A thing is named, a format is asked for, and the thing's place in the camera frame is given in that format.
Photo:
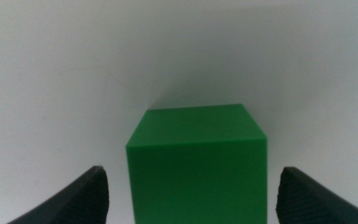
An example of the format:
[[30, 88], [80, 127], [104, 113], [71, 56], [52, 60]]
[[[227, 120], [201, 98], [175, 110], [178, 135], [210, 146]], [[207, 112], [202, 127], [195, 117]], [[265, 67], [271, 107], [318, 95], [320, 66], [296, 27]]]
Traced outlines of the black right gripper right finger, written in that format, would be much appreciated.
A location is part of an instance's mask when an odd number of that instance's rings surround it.
[[282, 224], [358, 224], [358, 207], [296, 167], [281, 173], [276, 213]]

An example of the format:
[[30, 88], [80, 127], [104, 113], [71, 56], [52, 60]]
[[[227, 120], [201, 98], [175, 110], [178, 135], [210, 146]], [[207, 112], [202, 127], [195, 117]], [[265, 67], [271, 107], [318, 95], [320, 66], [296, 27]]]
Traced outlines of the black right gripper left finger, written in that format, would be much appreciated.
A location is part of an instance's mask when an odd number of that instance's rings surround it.
[[48, 200], [9, 224], [105, 224], [109, 210], [106, 171], [93, 166]]

